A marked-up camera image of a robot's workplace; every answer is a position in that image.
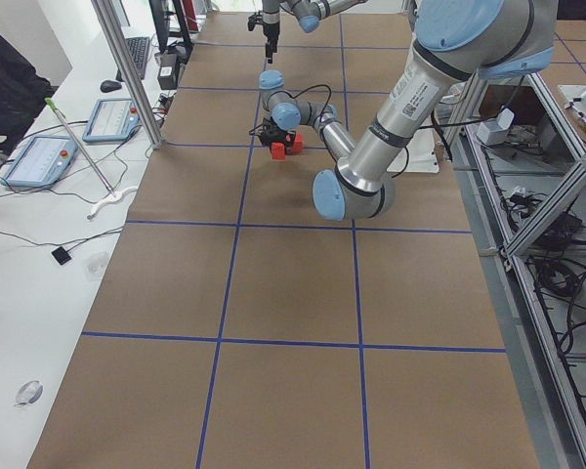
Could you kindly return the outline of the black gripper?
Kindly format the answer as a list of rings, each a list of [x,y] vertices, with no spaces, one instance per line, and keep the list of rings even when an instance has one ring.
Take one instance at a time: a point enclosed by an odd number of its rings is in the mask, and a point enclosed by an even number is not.
[[[284,145],[293,145],[295,136],[295,131],[284,131],[282,129],[279,129],[278,143],[282,143]]]
[[[268,64],[272,63],[272,56],[277,53],[277,40],[279,37],[279,22],[263,21],[263,32],[267,37],[266,59]]]

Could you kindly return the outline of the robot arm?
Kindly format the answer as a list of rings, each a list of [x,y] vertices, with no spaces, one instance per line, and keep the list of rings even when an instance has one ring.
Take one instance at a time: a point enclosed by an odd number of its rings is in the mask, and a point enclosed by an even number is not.
[[[555,1],[423,1],[401,78],[355,141],[329,107],[293,98],[277,70],[259,76],[261,101],[281,130],[315,129],[336,157],[314,177],[316,211],[326,220],[373,218],[395,200],[388,172],[450,87],[473,74],[523,76],[553,57]]]
[[[362,4],[357,0],[264,0],[262,9],[248,18],[247,28],[253,31],[259,25],[266,37],[265,57],[268,64],[273,61],[273,55],[277,53],[277,45],[280,34],[280,11],[283,10],[292,15],[305,33],[315,31],[319,23],[331,16],[349,10],[355,5]]]

